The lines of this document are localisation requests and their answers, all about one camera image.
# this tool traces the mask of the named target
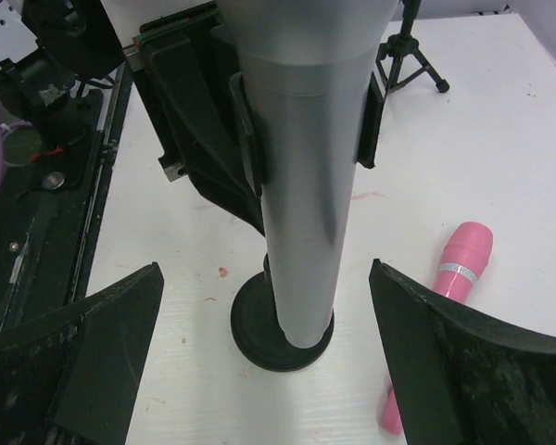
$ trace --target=black tripod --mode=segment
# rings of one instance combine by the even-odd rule
[[[439,93],[446,93],[449,90],[449,83],[438,75],[438,72],[436,72],[424,54],[420,51],[420,49],[418,49],[418,40],[411,36],[411,27],[416,20],[416,16],[418,16],[418,9],[420,8],[421,0],[402,1],[404,3],[404,12],[403,21],[401,22],[401,30],[399,30],[399,34],[390,36],[387,39],[386,44],[380,44],[379,52],[377,53],[377,69],[381,75],[381,80],[385,84],[385,92],[393,93],[394,91],[406,86],[423,72],[427,72],[433,81],[435,81],[436,89]],[[399,82],[401,64],[404,57],[410,54],[416,57],[416,60],[418,60],[422,67],[403,81]],[[391,72],[389,73],[388,78],[385,74],[383,64],[381,63],[386,57],[393,58]]]

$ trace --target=white tabletop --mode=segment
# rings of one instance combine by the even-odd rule
[[[556,336],[556,67],[516,15],[425,20],[414,34],[451,89],[422,76],[388,99],[378,166],[357,169],[334,337],[292,374],[250,364],[231,336],[233,297],[261,271],[264,239],[186,178],[167,182],[133,94],[90,283],[151,261],[165,276],[127,443],[405,443],[377,425],[388,379],[369,271],[380,258],[430,284],[464,221],[495,235],[469,304]]]

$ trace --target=black cable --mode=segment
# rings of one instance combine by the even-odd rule
[[[78,90],[76,90],[76,97],[82,97],[82,95],[84,94],[84,88],[86,87],[86,83],[81,82],[78,85]]]
[[[94,86],[95,88],[101,88],[102,90],[110,90],[113,88],[113,84],[110,83],[101,83],[97,81],[85,81],[87,85]]]

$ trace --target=pink plastic bottle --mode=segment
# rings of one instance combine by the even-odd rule
[[[464,222],[443,250],[433,290],[444,297],[465,303],[470,290],[488,265],[491,251],[490,229],[479,222]],[[395,435],[403,431],[393,388],[381,417],[381,426]]]

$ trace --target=black rubber disc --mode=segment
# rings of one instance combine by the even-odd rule
[[[292,346],[278,325],[272,288],[264,273],[249,279],[237,293],[231,309],[234,342],[257,366],[275,372],[296,371],[315,362],[334,333],[334,316],[322,340],[313,348]]]

